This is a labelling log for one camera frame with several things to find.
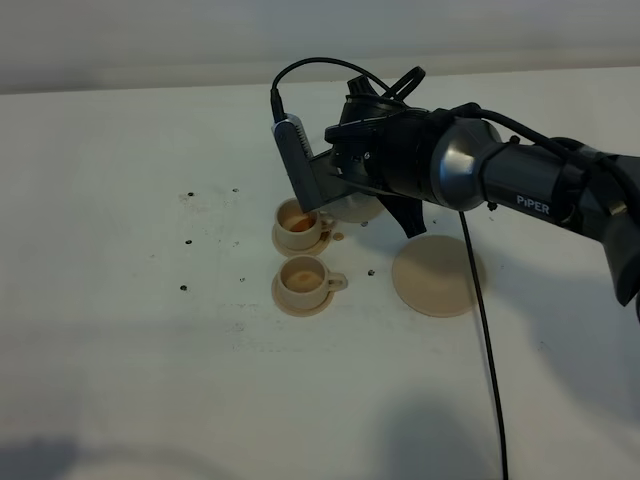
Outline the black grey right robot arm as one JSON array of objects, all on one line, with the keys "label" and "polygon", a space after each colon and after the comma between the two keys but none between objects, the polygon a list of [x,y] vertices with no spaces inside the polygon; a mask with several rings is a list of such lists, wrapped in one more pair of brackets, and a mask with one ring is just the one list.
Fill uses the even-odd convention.
[{"label": "black grey right robot arm", "polygon": [[475,103],[428,111],[347,97],[326,141],[336,179],[375,194],[408,237],[421,205],[505,206],[599,242],[621,304],[639,294],[639,161],[548,138]]}]

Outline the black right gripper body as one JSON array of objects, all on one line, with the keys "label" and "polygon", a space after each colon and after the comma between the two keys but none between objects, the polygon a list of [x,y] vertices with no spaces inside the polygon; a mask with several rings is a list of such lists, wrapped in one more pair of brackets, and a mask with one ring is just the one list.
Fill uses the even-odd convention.
[{"label": "black right gripper body", "polygon": [[339,122],[325,130],[331,150],[323,161],[323,192],[329,199],[359,192],[438,201],[431,162],[450,114],[405,103],[421,82],[403,77],[383,94],[365,77],[347,82]]}]

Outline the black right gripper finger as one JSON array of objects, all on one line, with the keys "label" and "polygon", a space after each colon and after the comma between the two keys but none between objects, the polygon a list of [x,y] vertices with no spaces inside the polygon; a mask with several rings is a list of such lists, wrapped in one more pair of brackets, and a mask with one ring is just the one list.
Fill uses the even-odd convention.
[{"label": "black right gripper finger", "polygon": [[379,201],[398,222],[408,238],[427,231],[421,200],[396,195],[380,195]]}]

